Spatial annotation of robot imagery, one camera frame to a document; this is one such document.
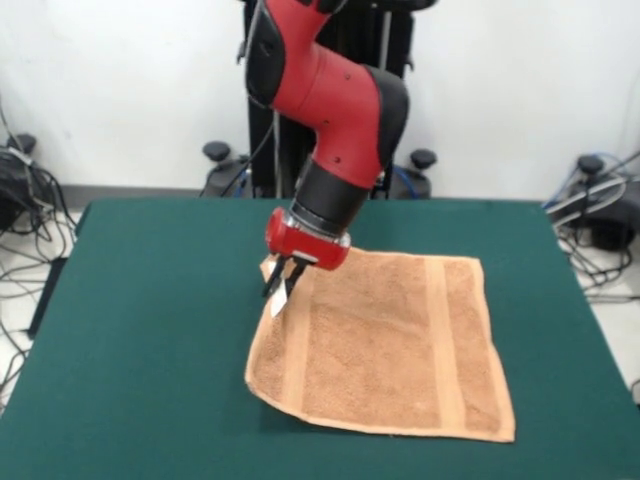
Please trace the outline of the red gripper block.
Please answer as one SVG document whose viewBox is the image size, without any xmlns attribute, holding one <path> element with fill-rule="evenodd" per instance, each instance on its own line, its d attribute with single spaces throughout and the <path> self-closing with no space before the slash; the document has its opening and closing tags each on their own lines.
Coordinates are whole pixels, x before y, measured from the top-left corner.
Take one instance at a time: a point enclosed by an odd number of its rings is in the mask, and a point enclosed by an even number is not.
<svg viewBox="0 0 640 480">
<path fill-rule="evenodd" d="M 267 223 L 265 234 L 269 252 L 275 256 L 266 260 L 267 273 L 262 296 L 270 298 L 282 280 L 286 258 L 296 258 L 294 267 L 284 279 L 285 292 L 291 294 L 306 269 L 306 262 L 335 270 L 345 261 L 350 250 L 350 235 L 326 236 L 306 228 L 288 210 L 276 208 Z"/>
</svg>

